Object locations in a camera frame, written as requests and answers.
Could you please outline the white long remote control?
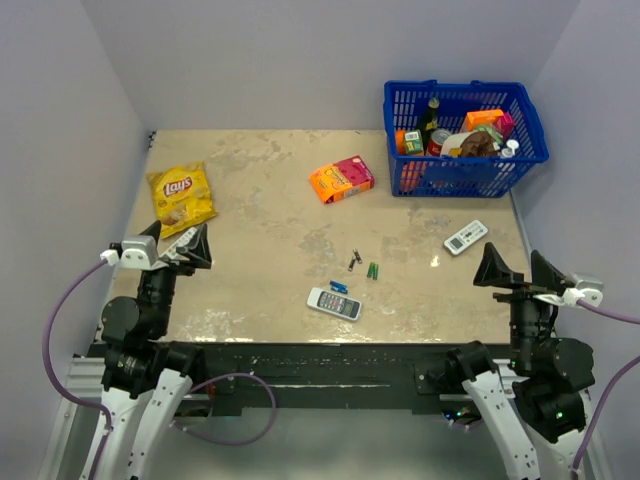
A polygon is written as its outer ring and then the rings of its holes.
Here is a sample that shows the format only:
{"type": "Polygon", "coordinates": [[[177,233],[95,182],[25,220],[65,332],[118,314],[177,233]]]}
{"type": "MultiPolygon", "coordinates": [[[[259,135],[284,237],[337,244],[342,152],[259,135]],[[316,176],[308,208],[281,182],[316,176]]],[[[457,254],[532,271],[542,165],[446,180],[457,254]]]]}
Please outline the white long remote control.
{"type": "Polygon", "coordinates": [[[160,257],[169,260],[185,259],[185,256],[182,254],[182,252],[186,247],[190,245],[197,232],[198,229],[196,227],[191,227],[186,230],[177,240],[175,240],[167,249],[165,249],[160,254],[160,257]]]}

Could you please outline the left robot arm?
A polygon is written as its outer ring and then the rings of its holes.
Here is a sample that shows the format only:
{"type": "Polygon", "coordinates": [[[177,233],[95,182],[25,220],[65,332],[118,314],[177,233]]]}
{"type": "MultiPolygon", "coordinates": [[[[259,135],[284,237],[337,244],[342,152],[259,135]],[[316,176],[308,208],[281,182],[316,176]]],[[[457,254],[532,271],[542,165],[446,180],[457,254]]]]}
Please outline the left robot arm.
{"type": "Polygon", "coordinates": [[[208,229],[188,228],[164,252],[161,225],[113,243],[101,259],[141,273],[133,297],[117,296],[102,310],[105,346],[100,416],[84,479],[141,479],[183,396],[207,380],[199,347],[165,344],[176,280],[210,269],[208,229]]]}

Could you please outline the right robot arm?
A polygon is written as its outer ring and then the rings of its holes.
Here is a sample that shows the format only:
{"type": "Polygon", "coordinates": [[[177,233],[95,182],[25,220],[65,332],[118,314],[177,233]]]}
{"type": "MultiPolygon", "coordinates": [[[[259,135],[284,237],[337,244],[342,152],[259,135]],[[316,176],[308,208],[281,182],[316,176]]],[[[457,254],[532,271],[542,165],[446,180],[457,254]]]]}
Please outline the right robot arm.
{"type": "Polygon", "coordinates": [[[595,382],[592,348],[554,333],[561,308],[598,306],[603,283],[566,275],[538,251],[531,277],[511,270],[486,243],[473,283],[493,287],[494,299],[510,310],[506,383],[488,348],[479,341],[450,350],[445,379],[467,393],[499,450],[511,479],[581,479],[580,445],[586,441],[583,393],[595,382]]]}

